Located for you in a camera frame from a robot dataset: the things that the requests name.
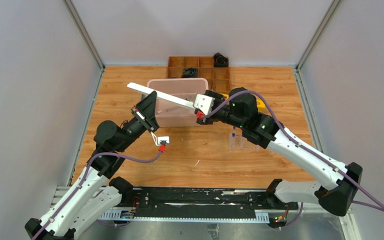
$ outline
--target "wooden organizer tray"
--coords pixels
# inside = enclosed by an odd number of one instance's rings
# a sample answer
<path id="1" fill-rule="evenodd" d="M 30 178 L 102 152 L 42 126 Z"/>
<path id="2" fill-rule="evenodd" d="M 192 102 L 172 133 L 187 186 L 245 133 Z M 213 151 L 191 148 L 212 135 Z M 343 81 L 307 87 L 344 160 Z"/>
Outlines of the wooden organizer tray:
<path id="1" fill-rule="evenodd" d="M 208 81 L 208 89 L 228 94 L 231 90 L 230 69 L 214 67 L 212 56 L 170 56 L 168 58 L 167 78 L 181 78 L 184 69 L 196 68 L 198 77 Z"/>

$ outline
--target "white wall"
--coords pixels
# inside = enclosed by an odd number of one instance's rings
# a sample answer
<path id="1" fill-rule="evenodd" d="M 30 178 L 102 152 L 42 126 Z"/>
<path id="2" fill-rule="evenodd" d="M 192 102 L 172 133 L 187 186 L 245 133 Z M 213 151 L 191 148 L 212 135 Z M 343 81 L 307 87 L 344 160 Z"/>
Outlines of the white wall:
<path id="1" fill-rule="evenodd" d="M 99 75 L 62 1 L 0 0 L 0 240 L 67 184 Z"/>
<path id="2" fill-rule="evenodd" d="M 212 56 L 231 65 L 297 64 L 332 0 L 74 0 L 107 65 Z"/>
<path id="3" fill-rule="evenodd" d="M 359 163 L 384 203 L 384 2 L 343 1 L 302 74 L 325 152 Z M 351 207 L 362 239 L 384 239 L 384 213 Z"/>

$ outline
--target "red component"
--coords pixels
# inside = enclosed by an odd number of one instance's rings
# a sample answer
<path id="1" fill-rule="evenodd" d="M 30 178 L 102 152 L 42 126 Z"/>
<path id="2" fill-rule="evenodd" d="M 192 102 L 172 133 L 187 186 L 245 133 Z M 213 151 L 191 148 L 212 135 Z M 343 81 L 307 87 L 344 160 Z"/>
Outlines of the red component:
<path id="1" fill-rule="evenodd" d="M 197 116 L 199 119 L 203 120 L 203 119 L 204 119 L 203 116 L 205 116 L 205 114 L 204 114 L 202 111 L 198 111 L 198 112 L 196 113 L 196 116 Z"/>
<path id="2" fill-rule="evenodd" d="M 166 150 L 166 146 L 165 145 L 161 145 L 159 146 L 159 149 L 158 149 L 160 152 L 164 153 L 164 151 Z"/>

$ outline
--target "wooden floor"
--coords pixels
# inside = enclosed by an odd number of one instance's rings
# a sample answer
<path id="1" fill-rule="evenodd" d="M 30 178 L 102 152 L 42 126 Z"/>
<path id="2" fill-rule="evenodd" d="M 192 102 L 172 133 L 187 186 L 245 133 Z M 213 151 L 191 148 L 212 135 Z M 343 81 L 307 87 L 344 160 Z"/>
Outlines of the wooden floor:
<path id="1" fill-rule="evenodd" d="M 109 66 L 87 128 L 74 173 L 76 179 L 95 149 L 93 137 L 105 120 L 121 124 L 132 118 L 131 107 L 141 95 L 126 87 L 129 82 L 145 85 L 166 76 L 164 66 Z M 232 67 L 233 88 L 245 87 L 261 93 L 276 116 L 293 133 L 311 144 L 292 70 L 288 67 Z M 230 151 L 224 123 L 194 127 L 162 127 L 158 136 L 170 136 L 166 152 L 153 163 L 124 161 L 114 177 L 121 176 L 134 186 L 266 188 L 273 179 L 312 181 L 308 173 L 268 150 Z M 148 160 L 158 152 L 149 133 L 143 134 L 126 151 L 128 156 Z"/>

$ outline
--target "white cable clip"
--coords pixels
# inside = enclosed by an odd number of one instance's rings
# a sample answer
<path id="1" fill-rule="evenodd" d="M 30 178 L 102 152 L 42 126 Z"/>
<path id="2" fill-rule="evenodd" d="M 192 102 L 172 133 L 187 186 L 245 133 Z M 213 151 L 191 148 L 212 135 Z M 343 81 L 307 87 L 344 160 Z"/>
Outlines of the white cable clip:
<path id="1" fill-rule="evenodd" d="M 168 137 L 168 136 L 157 136 L 157 135 L 155 135 L 155 133 L 153 131 L 150 131 L 150 133 L 151 133 L 151 136 L 152 136 L 152 139 L 153 139 L 153 142 L 155 143 L 155 145 L 161 146 L 162 142 L 165 142 L 165 144 L 169 144 L 170 143 L 170 137 Z"/>

